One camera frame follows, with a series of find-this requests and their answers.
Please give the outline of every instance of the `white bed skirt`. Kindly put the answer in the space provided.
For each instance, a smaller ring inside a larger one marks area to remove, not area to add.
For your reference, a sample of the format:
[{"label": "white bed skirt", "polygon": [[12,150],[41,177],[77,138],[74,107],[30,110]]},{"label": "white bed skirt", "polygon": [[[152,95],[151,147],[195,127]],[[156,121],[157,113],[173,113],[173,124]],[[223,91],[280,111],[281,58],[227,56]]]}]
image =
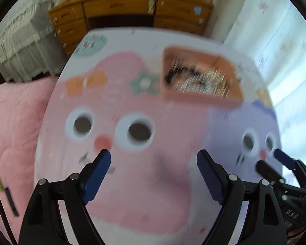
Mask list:
[{"label": "white bed skirt", "polygon": [[6,81],[26,82],[42,72],[61,73],[67,56],[53,35],[50,8],[50,1],[31,6],[1,34],[0,73]]}]

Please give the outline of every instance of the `pink blanket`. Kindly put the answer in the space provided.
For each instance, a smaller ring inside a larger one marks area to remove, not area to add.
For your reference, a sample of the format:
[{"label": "pink blanket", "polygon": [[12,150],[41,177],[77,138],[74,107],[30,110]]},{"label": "pink blanket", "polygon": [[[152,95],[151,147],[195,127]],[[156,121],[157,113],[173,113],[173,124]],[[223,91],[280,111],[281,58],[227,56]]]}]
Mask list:
[{"label": "pink blanket", "polygon": [[[44,112],[57,78],[0,85],[0,178],[9,187],[20,216],[15,217],[7,197],[0,198],[18,240],[21,223],[34,186],[34,158]],[[6,235],[0,217],[0,229]]]}]

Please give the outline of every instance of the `cartoon tablecloth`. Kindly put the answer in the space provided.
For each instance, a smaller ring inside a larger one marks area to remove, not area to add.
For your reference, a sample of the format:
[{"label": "cartoon tablecloth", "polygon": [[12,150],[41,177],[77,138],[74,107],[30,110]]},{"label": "cartoon tablecloth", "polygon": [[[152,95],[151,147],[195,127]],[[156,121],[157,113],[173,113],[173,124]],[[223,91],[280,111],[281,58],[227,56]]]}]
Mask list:
[{"label": "cartoon tablecloth", "polygon": [[[230,60],[244,103],[225,109],[163,99],[159,73],[162,51],[170,45]],[[87,209],[107,245],[202,243],[220,206],[197,168],[200,149],[242,180],[260,180],[254,168],[260,159],[281,172],[273,158],[280,148],[276,116],[253,61],[180,32],[98,29],[76,48],[45,113],[35,181],[64,180],[102,148],[110,150],[112,162]]]}]

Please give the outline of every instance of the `white curtain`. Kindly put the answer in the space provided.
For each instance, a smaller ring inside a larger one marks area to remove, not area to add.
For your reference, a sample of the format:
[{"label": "white curtain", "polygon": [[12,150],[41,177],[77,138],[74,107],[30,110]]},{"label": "white curtain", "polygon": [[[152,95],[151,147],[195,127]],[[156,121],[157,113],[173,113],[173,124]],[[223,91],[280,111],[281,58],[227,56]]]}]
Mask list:
[{"label": "white curtain", "polygon": [[306,21],[289,0],[212,2],[205,35],[255,61],[277,113],[282,149],[306,164]]}]

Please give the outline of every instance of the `wooden drawer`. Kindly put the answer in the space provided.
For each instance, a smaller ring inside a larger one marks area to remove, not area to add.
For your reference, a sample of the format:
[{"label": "wooden drawer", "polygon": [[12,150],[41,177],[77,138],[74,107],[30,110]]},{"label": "wooden drawer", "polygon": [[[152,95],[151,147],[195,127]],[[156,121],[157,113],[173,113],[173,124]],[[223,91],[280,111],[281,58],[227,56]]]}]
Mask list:
[{"label": "wooden drawer", "polygon": [[[149,12],[149,3],[153,10]],[[93,0],[84,2],[87,18],[111,14],[154,14],[155,0]]]},{"label": "wooden drawer", "polygon": [[165,29],[172,29],[172,30],[179,30],[183,32],[189,32],[197,35],[202,35],[204,28],[201,26],[196,26],[193,24],[188,24],[185,22],[173,20],[173,19],[165,19],[161,17],[155,18],[154,23],[155,28],[165,28]]},{"label": "wooden drawer", "polygon": [[180,0],[157,0],[157,16],[169,16],[205,25],[211,9]]},{"label": "wooden drawer", "polygon": [[64,47],[65,53],[67,55],[71,55],[76,49],[76,47],[78,46],[78,44],[81,42],[84,36],[77,36],[77,37],[61,39],[60,42],[62,46]]},{"label": "wooden drawer", "polygon": [[85,36],[88,32],[85,19],[74,20],[72,22],[59,25],[55,29],[59,39],[64,39],[71,36]]},{"label": "wooden drawer", "polygon": [[60,24],[84,18],[84,11],[81,3],[68,6],[63,9],[59,9],[57,11],[50,13],[50,18],[52,20],[53,26],[56,27]]}]

